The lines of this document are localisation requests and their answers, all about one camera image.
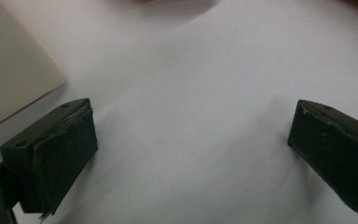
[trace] dark object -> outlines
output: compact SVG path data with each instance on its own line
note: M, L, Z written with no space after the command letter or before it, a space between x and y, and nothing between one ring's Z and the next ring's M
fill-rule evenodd
M358 120L300 100L288 144L358 213Z
M97 150L90 100L57 107L0 149L0 218L18 201L25 213L54 214Z

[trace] white tablecloth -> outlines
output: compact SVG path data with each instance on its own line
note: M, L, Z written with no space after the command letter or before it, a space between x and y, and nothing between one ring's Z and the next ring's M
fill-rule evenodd
M46 224L358 223L286 145L298 99L358 119L357 2L13 2L68 81L0 145L83 97L99 140Z

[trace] white surface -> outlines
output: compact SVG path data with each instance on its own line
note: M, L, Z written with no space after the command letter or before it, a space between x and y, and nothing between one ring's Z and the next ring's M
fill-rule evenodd
M0 145L81 97L99 139L45 223L358 223L286 145L300 98L358 118L357 3L14 2L68 85L1 124Z
M63 82L61 69L27 30L20 13L0 1L0 121Z

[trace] beige object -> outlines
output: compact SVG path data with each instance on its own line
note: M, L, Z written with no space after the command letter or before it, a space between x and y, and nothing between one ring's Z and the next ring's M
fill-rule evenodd
M0 2L0 121L63 82L62 70L19 13Z

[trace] hole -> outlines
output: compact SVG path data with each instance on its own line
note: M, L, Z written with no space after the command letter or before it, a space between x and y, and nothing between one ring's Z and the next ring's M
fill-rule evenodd
M25 145L27 145L27 141L20 141L20 142L17 142L16 144L14 144L15 147L23 147Z

